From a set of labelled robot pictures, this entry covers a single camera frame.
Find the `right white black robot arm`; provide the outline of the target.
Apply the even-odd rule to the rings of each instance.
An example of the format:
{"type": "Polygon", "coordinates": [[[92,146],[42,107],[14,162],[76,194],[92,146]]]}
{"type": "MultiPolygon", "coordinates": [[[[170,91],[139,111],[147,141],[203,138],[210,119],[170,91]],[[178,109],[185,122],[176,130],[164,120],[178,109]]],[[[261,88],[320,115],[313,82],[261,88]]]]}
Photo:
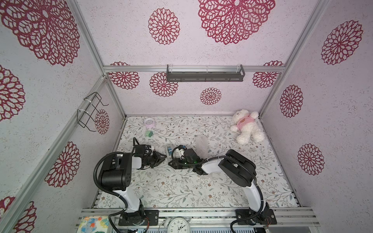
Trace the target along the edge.
{"type": "Polygon", "coordinates": [[[252,211],[249,219],[265,218],[269,206],[257,184],[256,165],[237,151],[229,149],[225,155],[202,159],[192,148],[180,145],[171,152],[170,166],[176,169],[191,168],[200,176],[224,173],[235,184],[242,187],[252,211]]]}

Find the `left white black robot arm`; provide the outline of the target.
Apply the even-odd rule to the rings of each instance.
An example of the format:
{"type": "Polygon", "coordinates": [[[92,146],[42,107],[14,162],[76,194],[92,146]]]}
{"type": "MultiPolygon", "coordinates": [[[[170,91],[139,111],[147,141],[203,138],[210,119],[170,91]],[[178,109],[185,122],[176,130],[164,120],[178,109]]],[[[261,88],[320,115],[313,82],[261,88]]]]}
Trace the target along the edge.
{"type": "Polygon", "coordinates": [[[104,193],[117,197],[124,204],[120,216],[131,222],[145,219],[145,210],[140,198],[129,188],[133,170],[153,169],[167,156],[152,149],[150,145],[134,145],[131,152],[111,152],[96,164],[93,171],[95,185],[104,193]]]}

